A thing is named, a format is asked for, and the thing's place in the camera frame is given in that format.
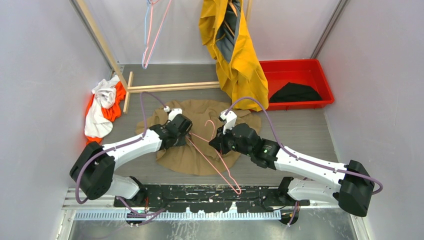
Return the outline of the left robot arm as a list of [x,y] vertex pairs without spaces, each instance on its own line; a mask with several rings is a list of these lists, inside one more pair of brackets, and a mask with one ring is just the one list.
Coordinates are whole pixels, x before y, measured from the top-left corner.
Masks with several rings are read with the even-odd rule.
[[112,195],[132,206],[141,206],[147,198],[147,189],[135,177],[117,175],[115,170],[143,155],[184,145],[192,125],[182,113],[173,113],[164,124],[152,125],[145,133],[111,144],[91,142],[69,175],[89,200]]

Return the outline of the tan brown garment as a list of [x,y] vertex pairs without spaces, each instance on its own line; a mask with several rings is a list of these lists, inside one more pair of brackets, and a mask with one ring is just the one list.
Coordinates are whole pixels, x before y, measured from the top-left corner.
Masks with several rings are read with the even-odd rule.
[[[213,132],[213,126],[210,123],[205,127],[206,121],[212,120],[216,128],[222,126],[222,122],[218,117],[222,111],[230,107],[230,104],[216,100],[189,99],[184,101],[172,100],[167,103],[167,106],[172,109],[181,108],[183,115],[192,121],[190,133],[197,134],[200,137],[210,140],[212,134],[213,137],[216,136],[216,130]],[[194,135],[191,140],[221,173],[226,171],[219,156],[215,150],[209,146],[208,142]],[[229,168],[236,163],[239,157],[240,153],[234,151],[222,156]],[[156,153],[156,162],[167,169],[182,174],[196,176],[217,174],[189,141],[184,146],[176,146],[158,151]]]

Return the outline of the yellow pleated skirt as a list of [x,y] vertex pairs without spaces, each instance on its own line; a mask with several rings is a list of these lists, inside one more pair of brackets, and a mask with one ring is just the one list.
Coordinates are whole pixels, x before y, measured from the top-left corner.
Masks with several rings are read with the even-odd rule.
[[[220,89],[230,97],[234,108],[261,111],[269,106],[268,81],[248,30],[243,1],[232,2],[237,18],[228,0],[203,1],[198,22],[201,41],[215,60]],[[234,31],[234,37],[224,20]]]

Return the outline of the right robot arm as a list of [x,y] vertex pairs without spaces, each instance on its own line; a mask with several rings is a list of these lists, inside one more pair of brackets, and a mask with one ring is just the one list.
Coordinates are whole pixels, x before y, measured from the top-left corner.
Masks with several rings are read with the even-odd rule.
[[375,182],[358,161],[343,164],[296,152],[274,140],[261,138],[246,123],[231,129],[221,126],[208,144],[223,155],[230,151],[246,155],[258,167],[302,176],[281,180],[276,196],[284,206],[313,200],[337,204],[354,216],[368,214]]

